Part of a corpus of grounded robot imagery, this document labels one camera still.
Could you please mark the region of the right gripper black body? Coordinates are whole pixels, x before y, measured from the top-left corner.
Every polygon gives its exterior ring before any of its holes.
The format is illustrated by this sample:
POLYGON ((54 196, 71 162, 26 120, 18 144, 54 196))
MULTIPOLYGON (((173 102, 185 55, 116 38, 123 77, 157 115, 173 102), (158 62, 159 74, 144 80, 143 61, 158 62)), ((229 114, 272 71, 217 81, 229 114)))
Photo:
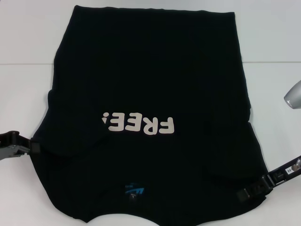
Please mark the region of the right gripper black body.
POLYGON ((301 174, 301 157, 287 162, 269 173, 270 181, 273 186, 283 184, 301 174))

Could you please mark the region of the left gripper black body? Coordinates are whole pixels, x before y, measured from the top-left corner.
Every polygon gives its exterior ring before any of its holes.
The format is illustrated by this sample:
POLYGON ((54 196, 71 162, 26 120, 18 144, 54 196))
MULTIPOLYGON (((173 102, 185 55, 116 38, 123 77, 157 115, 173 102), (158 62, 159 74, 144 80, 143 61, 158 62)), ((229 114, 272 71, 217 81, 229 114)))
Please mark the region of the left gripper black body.
POLYGON ((19 157, 17 154, 19 132, 9 131, 0 135, 0 159, 19 157))

